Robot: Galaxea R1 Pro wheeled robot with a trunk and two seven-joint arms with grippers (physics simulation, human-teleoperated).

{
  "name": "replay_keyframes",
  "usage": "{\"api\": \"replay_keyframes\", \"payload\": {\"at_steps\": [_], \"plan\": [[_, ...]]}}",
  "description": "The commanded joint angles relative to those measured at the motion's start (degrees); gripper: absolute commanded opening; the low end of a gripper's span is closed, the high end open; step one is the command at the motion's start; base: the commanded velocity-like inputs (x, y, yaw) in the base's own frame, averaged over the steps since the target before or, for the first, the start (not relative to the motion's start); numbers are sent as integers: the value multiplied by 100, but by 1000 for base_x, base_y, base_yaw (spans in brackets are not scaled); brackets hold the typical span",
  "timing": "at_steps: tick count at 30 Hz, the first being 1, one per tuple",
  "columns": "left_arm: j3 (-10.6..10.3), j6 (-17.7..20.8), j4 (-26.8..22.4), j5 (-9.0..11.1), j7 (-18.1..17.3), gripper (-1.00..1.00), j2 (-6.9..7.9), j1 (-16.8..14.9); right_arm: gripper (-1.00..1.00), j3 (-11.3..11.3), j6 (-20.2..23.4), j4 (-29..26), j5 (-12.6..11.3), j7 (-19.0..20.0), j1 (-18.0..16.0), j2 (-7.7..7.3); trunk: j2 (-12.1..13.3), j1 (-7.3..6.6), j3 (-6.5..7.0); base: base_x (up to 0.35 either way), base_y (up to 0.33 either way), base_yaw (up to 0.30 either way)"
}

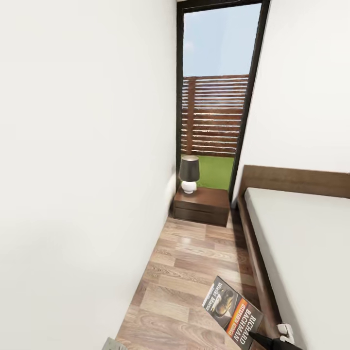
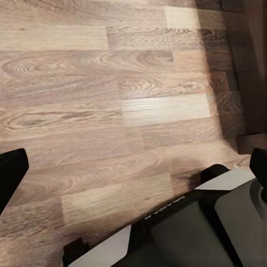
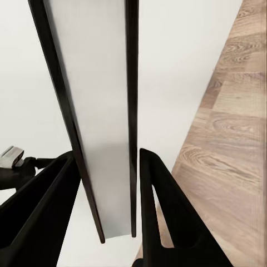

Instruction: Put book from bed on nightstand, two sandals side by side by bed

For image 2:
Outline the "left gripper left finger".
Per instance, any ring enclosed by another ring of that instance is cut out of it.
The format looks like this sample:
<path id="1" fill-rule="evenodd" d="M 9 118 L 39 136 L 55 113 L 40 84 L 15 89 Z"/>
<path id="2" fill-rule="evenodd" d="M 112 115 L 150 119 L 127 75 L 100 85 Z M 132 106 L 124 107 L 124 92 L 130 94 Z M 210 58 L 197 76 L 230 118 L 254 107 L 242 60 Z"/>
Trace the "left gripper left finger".
<path id="1" fill-rule="evenodd" d="M 0 154 L 0 214 L 29 169 L 24 148 Z"/>

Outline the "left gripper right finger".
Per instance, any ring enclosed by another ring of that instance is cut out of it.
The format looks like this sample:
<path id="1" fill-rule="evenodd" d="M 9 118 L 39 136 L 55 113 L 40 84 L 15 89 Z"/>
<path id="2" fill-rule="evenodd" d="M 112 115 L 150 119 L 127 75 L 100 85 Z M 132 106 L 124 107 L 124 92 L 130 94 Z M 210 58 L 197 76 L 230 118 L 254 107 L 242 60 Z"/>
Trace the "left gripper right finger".
<path id="1" fill-rule="evenodd" d="M 267 150 L 254 148 L 249 167 L 267 192 Z"/>

